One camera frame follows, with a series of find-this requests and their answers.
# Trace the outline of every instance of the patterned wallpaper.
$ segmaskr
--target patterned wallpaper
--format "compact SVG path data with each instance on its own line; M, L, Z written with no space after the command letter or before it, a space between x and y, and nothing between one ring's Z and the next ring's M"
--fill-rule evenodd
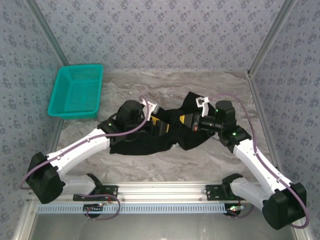
M36 0L70 64L246 70L283 0Z
M307 189L320 239L320 2L300 0L254 79L283 169Z
M54 131L47 106L59 63L23 0L0 9L0 240L10 240L26 194L18 184Z

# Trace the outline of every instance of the marble surface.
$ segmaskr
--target marble surface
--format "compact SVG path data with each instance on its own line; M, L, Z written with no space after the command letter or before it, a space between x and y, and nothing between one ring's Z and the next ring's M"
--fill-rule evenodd
M173 109L181 106L189 91L203 96L219 93L238 96L252 119L259 149L271 159L244 72L105 73L98 118L64 121L58 148L90 133L101 121L116 113L126 100L138 100L140 95L146 95L163 108ZM222 99L232 100L238 124L251 133L240 104L229 97L216 98L216 101ZM87 173L95 174L102 182L220 181L233 173L242 174L247 179L254 178L237 157L213 139L189 151L173 147L147 156L109 154L107 149L84 160L68 174Z

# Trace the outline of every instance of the plastic basket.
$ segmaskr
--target plastic basket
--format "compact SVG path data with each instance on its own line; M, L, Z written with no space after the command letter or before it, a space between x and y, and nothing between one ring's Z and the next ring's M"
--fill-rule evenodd
M48 114L63 119L98 116L102 76L100 64L61 67L56 76Z

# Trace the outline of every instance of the metal bracket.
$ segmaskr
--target metal bracket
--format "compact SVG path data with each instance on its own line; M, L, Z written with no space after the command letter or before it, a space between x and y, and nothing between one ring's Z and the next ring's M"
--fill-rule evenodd
M109 194L112 196L117 197L118 196L118 190L119 187L117 185L103 185L101 187L101 192L99 194ZM73 195L73 201L75 202L106 202L106 201L111 201L114 202L116 200L112 199L110 197L110 199L106 196L106 197L84 197L84 196L79 196L77 194Z
M206 199L208 201L234 201L239 198L236 195L226 196L221 185L206 185Z

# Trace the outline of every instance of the black cloth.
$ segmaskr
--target black cloth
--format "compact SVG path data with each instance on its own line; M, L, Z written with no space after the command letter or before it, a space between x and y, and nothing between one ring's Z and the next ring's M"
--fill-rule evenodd
M193 149L204 143L210 137L206 131L192 131L180 121L180 116L198 113L196 98L201 97L189 92L183 104L178 109L165 110L159 108L157 114L152 116L170 125L169 131L161 136L150 136L149 132L140 131L132 133L115 145L111 146L111 154L121 155L150 155L169 150L173 144L178 143L184 150ZM209 106L208 115L215 115L215 108Z

